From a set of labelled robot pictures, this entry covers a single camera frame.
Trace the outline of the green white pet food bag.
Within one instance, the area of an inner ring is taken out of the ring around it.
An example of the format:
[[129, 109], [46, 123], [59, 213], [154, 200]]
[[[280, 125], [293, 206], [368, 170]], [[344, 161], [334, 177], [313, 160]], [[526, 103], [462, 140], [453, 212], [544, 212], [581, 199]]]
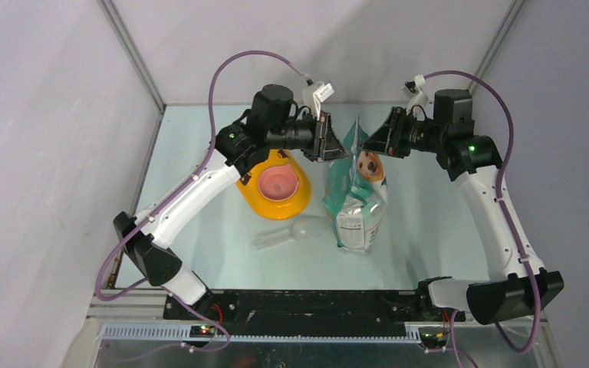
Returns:
[[343, 139], [348, 157], [329, 166], [322, 199], [338, 248], [360, 254], [370, 251], [388, 203], [387, 179], [380, 157], [362, 149], [367, 138], [356, 119]]

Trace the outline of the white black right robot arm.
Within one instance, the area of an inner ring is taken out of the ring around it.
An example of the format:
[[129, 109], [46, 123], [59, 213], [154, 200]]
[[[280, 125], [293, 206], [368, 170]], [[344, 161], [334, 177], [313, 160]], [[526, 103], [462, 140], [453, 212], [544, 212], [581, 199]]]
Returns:
[[472, 96], [467, 90], [435, 94], [433, 117], [418, 120], [411, 110], [391, 109], [362, 145], [380, 155], [405, 158], [412, 151], [436, 154], [438, 164], [459, 190], [481, 238], [486, 281], [427, 279], [415, 300], [418, 315], [435, 320], [446, 308], [470, 313], [482, 324], [540, 317], [563, 289], [558, 271], [547, 271], [519, 223], [502, 172], [502, 158], [489, 136], [474, 133]]

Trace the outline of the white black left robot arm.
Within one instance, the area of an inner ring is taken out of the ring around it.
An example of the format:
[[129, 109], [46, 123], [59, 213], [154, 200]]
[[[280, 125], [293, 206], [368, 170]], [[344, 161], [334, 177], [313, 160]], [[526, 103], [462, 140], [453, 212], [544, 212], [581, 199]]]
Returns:
[[135, 215], [115, 217], [122, 249], [145, 281], [181, 300], [191, 318], [208, 316], [212, 299], [206, 285], [170, 250], [175, 237], [208, 202], [266, 161], [271, 150], [300, 150], [317, 163], [347, 157], [331, 115], [321, 108], [333, 93], [331, 83], [313, 82], [303, 90], [299, 106], [287, 87], [265, 85], [250, 108], [216, 131], [202, 162], [170, 191]]

